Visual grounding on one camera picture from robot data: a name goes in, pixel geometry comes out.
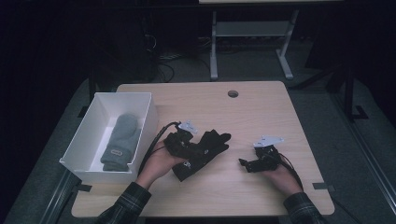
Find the wooden tabletop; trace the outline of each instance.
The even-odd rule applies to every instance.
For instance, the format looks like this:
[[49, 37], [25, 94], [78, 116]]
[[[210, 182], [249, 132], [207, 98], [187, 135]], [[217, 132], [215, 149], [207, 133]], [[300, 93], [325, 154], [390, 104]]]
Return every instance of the wooden tabletop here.
[[[295, 113], [287, 90], [279, 81], [205, 82], [121, 85], [119, 92], [152, 92], [159, 114], [158, 131], [172, 121], [191, 120], [199, 130], [230, 133], [230, 148], [195, 175], [179, 182], [173, 172], [150, 188], [152, 197], [142, 217], [241, 217], [286, 215], [284, 196], [260, 174], [247, 173], [238, 159], [257, 160], [253, 143], [262, 135], [285, 139], [276, 148], [292, 162], [308, 194], [323, 215], [334, 206], [322, 183], [311, 148]], [[232, 98], [229, 91], [237, 91]], [[169, 128], [163, 138], [174, 132]], [[126, 185], [98, 184], [90, 192], [80, 191], [72, 214], [97, 217], [110, 207]]]

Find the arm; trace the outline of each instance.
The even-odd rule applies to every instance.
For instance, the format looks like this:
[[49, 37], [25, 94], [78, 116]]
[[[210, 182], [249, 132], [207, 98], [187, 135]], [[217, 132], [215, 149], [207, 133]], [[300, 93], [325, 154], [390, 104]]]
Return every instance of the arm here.
[[113, 206], [103, 212], [95, 223], [136, 223], [151, 194], [151, 184], [184, 159], [171, 156], [163, 142], [157, 143], [142, 173], [121, 194]]
[[269, 178], [287, 197], [283, 204], [293, 224], [328, 223], [283, 165], [274, 171], [263, 171], [262, 175]]

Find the table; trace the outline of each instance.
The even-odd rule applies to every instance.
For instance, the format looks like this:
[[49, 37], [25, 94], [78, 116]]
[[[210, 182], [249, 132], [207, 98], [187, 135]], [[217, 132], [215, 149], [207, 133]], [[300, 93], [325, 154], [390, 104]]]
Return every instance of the table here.
[[[245, 4], [245, 3], [319, 3], [336, 2], [343, 0], [199, 0], [200, 4]], [[210, 52], [210, 79], [217, 80], [218, 64], [216, 57], [217, 36], [284, 36], [285, 40], [280, 49], [276, 50], [276, 56], [282, 67], [286, 79], [293, 79], [293, 73], [286, 59], [294, 25], [299, 14], [294, 9], [288, 21], [217, 21], [217, 12], [213, 12], [212, 20], [212, 46]]]
[[[303, 128], [288, 92], [279, 81], [203, 82], [121, 85], [118, 92], [152, 92], [159, 114], [158, 131], [172, 121], [191, 120], [199, 130], [231, 133], [230, 148], [195, 175], [179, 182], [173, 172], [150, 188], [152, 197], [142, 217], [256, 217], [286, 215], [284, 196], [259, 174], [249, 174], [238, 159], [256, 160], [253, 143], [262, 135], [285, 139], [276, 148], [290, 159], [302, 179], [304, 190], [323, 215], [334, 206], [323, 183]], [[238, 93], [230, 97], [229, 91]], [[163, 135], [174, 132], [169, 128]], [[126, 185], [93, 185], [80, 191], [72, 214], [97, 217], [111, 206]]]

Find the hole in table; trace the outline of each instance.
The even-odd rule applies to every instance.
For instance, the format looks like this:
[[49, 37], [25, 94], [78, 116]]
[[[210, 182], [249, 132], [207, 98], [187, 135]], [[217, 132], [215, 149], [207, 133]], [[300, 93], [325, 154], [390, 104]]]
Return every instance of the hole in table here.
[[235, 98], [239, 95], [239, 93], [237, 91], [228, 91], [228, 96], [230, 96], [231, 98]]

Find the sleeve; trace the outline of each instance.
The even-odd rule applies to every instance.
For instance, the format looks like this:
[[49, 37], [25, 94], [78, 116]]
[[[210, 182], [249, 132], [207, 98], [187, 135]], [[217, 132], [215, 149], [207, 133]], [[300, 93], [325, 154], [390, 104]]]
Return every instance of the sleeve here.
[[150, 197], [151, 194], [146, 189], [133, 182], [116, 200], [114, 205], [96, 219], [95, 223], [136, 223]]
[[289, 196], [283, 205], [288, 210], [293, 224], [328, 223], [304, 192]]

